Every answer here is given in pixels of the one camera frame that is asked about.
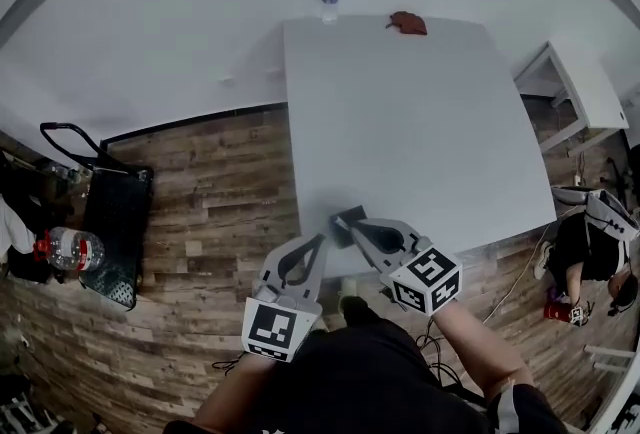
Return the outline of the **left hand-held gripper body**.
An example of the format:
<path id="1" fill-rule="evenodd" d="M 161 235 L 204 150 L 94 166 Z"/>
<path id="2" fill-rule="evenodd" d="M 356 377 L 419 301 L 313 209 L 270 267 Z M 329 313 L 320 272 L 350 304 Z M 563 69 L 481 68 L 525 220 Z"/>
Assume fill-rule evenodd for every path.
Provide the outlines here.
<path id="1" fill-rule="evenodd" d="M 246 299 L 241 341 L 246 352 L 291 362 L 322 314 L 318 295 L 323 271 L 294 284 L 266 270 Z"/>

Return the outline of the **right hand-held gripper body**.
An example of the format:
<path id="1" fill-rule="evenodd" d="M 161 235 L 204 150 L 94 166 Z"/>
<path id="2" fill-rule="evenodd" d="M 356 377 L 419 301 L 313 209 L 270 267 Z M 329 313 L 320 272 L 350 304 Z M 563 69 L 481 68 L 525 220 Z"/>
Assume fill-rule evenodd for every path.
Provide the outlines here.
<path id="1" fill-rule="evenodd" d="M 462 265 L 429 238 L 393 233 L 383 235 L 373 247 L 380 281 L 405 311 L 432 316 L 460 292 Z"/>

